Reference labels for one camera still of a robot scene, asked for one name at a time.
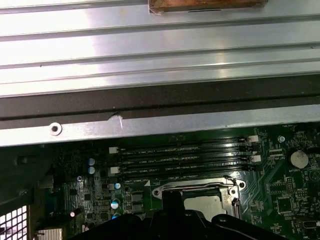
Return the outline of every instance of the aluminum panel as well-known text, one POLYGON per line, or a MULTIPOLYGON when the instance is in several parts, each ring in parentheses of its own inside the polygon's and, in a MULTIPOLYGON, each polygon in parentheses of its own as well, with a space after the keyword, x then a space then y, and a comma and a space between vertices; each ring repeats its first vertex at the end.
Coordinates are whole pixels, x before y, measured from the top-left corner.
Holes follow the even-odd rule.
POLYGON ((163 15, 139 0, 3 0, 0 25, 0 97, 320 70, 318 0, 163 15))

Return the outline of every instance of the ventilation grille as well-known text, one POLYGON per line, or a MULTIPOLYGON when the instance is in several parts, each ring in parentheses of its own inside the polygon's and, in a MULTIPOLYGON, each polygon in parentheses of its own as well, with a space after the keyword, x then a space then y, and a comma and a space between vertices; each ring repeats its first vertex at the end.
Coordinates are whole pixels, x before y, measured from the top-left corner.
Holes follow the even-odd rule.
POLYGON ((0 217, 0 240, 28 240, 27 206, 0 217))

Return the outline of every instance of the brushed metal surface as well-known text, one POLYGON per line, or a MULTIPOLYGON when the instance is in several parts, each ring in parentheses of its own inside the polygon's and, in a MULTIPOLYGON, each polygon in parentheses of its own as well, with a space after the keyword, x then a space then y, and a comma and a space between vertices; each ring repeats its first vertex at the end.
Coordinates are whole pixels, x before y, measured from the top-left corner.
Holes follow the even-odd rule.
POLYGON ((320 2, 154 15, 141 0, 0 1, 0 97, 320 72, 320 2))
POLYGON ((106 121, 62 124, 58 136, 50 134, 49 126, 2 129, 0 147, 318 121, 318 104, 131 119, 115 115, 106 121))

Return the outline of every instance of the wooden block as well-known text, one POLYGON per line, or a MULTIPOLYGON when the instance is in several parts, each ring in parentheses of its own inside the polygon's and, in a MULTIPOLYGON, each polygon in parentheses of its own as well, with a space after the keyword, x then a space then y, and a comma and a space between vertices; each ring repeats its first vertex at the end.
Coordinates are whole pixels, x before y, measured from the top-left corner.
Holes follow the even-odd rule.
POLYGON ((268 0, 149 0, 152 13, 263 7, 268 0))

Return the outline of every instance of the green circuit board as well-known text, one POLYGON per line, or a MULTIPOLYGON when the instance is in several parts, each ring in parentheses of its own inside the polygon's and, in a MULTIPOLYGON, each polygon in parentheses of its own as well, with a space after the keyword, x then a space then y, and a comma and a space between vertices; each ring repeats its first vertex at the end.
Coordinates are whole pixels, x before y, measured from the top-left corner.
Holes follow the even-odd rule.
POLYGON ((228 175, 246 183, 243 220, 292 240, 320 239, 318 131, 318 123, 303 123, 63 143, 55 211, 82 210, 71 237, 122 214, 160 210, 152 191, 165 183, 228 175), (303 161, 292 162, 294 153, 303 161))

